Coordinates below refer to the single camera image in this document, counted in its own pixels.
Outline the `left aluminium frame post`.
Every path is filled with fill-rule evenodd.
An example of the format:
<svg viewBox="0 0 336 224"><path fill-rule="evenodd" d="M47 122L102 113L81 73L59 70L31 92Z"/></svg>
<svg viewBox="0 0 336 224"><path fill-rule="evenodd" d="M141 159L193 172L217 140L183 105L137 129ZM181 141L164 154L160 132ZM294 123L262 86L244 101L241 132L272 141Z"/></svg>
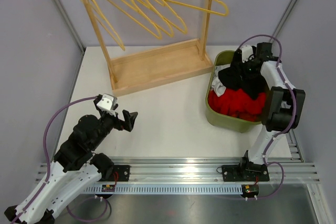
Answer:
<svg viewBox="0 0 336 224"><path fill-rule="evenodd" d="M75 44L77 45L79 51L81 52L82 55L84 55L85 53L85 46L83 45L74 25L72 24L61 0L52 0L53 4L55 5L61 19L64 21L73 41L75 42Z"/></svg>

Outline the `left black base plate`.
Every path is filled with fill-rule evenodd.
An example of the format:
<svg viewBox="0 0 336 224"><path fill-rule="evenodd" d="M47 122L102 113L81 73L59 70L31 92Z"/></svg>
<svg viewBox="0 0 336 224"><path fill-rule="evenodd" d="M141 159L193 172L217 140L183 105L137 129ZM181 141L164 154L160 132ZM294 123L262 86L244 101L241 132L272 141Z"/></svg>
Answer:
<svg viewBox="0 0 336 224"><path fill-rule="evenodd" d="M109 177L101 178L100 182L128 182L130 177L130 165L114 165Z"/></svg>

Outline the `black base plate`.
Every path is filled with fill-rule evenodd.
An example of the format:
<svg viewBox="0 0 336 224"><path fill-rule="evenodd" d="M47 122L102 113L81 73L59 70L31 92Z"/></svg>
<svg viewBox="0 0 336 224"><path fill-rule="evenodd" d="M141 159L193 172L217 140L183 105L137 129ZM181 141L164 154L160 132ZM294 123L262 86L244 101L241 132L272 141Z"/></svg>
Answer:
<svg viewBox="0 0 336 224"><path fill-rule="evenodd" d="M100 182L128 182L130 177L130 165L114 165L109 177L101 178Z"/></svg>
<svg viewBox="0 0 336 224"><path fill-rule="evenodd" d="M256 168L241 167L239 165L223 165L221 170L224 182L270 181L266 165L257 165Z"/></svg>

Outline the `white t shirt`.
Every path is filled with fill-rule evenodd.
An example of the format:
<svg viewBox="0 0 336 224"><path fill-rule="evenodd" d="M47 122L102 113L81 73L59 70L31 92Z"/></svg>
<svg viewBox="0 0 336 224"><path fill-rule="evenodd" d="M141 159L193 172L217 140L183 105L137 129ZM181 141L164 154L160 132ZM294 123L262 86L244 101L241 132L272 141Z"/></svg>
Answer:
<svg viewBox="0 0 336 224"><path fill-rule="evenodd" d="M215 92L217 97L220 97L225 93L226 87L220 81L217 72L214 73L212 83L211 83L211 90Z"/></svg>

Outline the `wooden clothes rack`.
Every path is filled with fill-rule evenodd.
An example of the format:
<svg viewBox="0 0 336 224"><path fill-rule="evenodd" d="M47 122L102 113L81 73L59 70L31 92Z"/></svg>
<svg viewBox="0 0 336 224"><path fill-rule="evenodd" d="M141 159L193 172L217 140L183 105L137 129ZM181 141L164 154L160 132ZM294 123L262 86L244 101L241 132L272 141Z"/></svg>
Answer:
<svg viewBox="0 0 336 224"><path fill-rule="evenodd" d="M206 53L209 18L210 14L205 13L200 38L110 58L100 31L102 27L90 16L107 63L113 93L126 95L210 72L213 64Z"/></svg>

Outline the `yellow hanger of orange shirt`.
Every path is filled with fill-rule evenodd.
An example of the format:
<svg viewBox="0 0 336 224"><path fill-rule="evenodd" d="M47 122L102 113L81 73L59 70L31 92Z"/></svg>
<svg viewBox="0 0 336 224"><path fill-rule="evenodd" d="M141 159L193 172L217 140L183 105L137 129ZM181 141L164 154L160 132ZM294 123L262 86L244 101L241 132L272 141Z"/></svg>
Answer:
<svg viewBox="0 0 336 224"><path fill-rule="evenodd" d="M125 46L120 36L103 14L103 11L100 9L96 0L80 0L80 1L83 3L86 9L90 9L92 11L91 15L87 11L89 17L92 16L95 19L95 21L97 21L101 25L101 27L110 35L110 37L116 42L116 44L122 50L125 50Z"/></svg>

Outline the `green plastic basket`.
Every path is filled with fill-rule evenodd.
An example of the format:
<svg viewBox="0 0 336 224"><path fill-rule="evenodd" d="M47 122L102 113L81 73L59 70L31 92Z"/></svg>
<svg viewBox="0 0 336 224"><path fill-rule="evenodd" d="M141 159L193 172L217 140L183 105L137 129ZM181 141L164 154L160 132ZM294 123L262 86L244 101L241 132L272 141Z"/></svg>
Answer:
<svg viewBox="0 0 336 224"><path fill-rule="evenodd" d="M215 72L218 73L220 70L228 68L233 59L233 56L234 56L234 52L232 50L227 50L227 51L220 52L215 58L214 67L213 67L211 77L209 80L209 84L207 87L207 91L206 91L205 116L208 122L213 126L223 127L223 128L226 128L232 131L245 133L245 132L250 131L254 126L259 125L261 123L261 117L260 117L260 121L251 122L251 121L245 121L245 120L234 118L231 116L219 114L210 108L208 101L207 101L208 94L211 91L211 83L212 83L214 73ZM267 94L269 93L269 88L267 87L267 84L266 84L265 93L267 97Z"/></svg>

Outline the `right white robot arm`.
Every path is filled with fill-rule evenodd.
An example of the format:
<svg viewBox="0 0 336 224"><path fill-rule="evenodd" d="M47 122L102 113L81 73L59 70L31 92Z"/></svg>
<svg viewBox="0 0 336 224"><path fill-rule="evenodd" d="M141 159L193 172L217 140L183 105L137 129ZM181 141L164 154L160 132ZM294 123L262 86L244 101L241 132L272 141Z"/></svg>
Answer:
<svg viewBox="0 0 336 224"><path fill-rule="evenodd" d="M261 131L241 158L233 179L237 182L268 182L269 154L280 138L298 126L306 93L297 89L285 75L280 57L272 55L272 44L257 44L256 56L249 61L266 81L269 93L261 114Z"/></svg>

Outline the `right aluminium frame post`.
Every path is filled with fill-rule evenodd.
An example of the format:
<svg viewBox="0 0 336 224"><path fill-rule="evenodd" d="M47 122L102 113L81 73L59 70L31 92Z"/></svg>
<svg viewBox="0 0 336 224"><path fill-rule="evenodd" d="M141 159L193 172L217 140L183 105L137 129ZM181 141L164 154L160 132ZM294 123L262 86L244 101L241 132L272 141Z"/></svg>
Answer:
<svg viewBox="0 0 336 224"><path fill-rule="evenodd" d="M286 8L284 9L280 20L278 21L274 31L272 32L272 36L275 38L278 38L281 31L283 30L286 22L288 21L291 13L293 12L295 6L299 3L299 0L289 0L288 4L286 5Z"/></svg>

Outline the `black t shirt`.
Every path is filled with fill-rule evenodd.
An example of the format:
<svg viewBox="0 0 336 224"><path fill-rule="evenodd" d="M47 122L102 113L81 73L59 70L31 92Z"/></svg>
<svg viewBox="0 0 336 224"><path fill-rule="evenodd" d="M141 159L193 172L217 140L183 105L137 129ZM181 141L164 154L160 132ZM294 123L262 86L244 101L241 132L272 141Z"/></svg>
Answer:
<svg viewBox="0 0 336 224"><path fill-rule="evenodd" d="M227 89L242 89L253 100L266 91L265 78L249 63L242 61L240 49L234 52L230 66L218 72L218 78Z"/></svg>

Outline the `aluminium mounting rail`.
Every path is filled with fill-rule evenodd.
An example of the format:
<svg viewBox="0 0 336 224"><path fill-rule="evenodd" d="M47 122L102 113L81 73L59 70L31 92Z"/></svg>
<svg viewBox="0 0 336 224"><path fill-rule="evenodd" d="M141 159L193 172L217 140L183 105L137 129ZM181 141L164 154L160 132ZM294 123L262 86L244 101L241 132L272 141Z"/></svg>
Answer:
<svg viewBox="0 0 336 224"><path fill-rule="evenodd" d="M122 158L112 157L116 165L129 165L129 184L222 184L222 165L237 165L239 158ZM299 159L273 159L284 168L284 184L319 184L313 163Z"/></svg>

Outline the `aluminium frame post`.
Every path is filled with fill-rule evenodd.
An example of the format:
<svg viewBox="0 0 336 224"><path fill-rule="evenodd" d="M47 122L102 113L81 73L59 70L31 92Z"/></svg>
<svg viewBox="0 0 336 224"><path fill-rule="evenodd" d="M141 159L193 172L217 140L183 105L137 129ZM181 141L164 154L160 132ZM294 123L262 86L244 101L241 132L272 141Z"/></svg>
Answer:
<svg viewBox="0 0 336 224"><path fill-rule="evenodd" d="M288 4L286 5L286 8L284 9L280 20L278 21L274 31L272 32L272 36L275 38L278 38L281 31L283 30L286 22L288 21L291 13L293 12L295 6L299 3L299 0L289 0Z"/></svg>
<svg viewBox="0 0 336 224"><path fill-rule="evenodd" d="M72 24L61 0L52 0L53 4L55 5L61 19L64 21L73 41L75 42L75 44L77 45L79 51L81 52L82 55L84 55L85 53L85 46L83 45L74 25Z"/></svg>

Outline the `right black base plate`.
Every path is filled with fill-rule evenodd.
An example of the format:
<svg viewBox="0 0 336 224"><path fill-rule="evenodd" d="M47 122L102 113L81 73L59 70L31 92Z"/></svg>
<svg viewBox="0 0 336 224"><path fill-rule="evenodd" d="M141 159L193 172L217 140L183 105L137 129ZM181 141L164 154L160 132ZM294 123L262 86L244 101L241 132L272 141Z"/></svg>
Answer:
<svg viewBox="0 0 336 224"><path fill-rule="evenodd" d="M266 165L257 165L256 168L241 167L239 165L223 165L221 170L224 182L270 181Z"/></svg>

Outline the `yellow hanger of white shirt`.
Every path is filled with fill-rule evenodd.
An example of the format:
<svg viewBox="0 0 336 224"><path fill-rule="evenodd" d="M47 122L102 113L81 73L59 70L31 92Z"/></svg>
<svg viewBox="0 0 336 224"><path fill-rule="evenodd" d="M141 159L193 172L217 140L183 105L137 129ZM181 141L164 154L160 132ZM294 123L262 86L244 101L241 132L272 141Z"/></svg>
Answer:
<svg viewBox="0 0 336 224"><path fill-rule="evenodd" d="M155 26L169 35L170 37L174 36L174 31L173 28L177 29L183 34L187 34L188 29L187 25L184 22L183 18L180 17L177 12L168 4L166 0L135 0L137 4L141 4L151 12L153 12L155 15L157 15L160 19L162 19L164 22L167 23L167 27L169 30L164 29L162 26L160 26L158 23L154 22ZM154 2L156 2L157 5L161 6L162 8L167 9L170 14L172 14L176 20L179 22L179 25L177 23L172 22L171 20L168 19L167 16L164 16L157 8L154 6Z"/></svg>

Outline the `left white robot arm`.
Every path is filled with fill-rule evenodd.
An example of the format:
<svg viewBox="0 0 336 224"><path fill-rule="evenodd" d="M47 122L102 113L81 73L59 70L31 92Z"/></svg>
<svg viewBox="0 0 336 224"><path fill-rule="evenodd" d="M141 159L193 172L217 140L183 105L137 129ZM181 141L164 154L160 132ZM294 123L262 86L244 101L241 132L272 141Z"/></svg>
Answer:
<svg viewBox="0 0 336 224"><path fill-rule="evenodd" d="M117 98L100 94L91 98L100 114L82 116L53 158L47 159L47 172L36 188L19 205L4 214L11 223L54 223L61 212L84 190L96 182L111 182L97 197L107 200L118 182L127 182L130 166L115 165L104 153L94 151L112 130L131 132L137 112L123 110L123 119L115 111Z"/></svg>

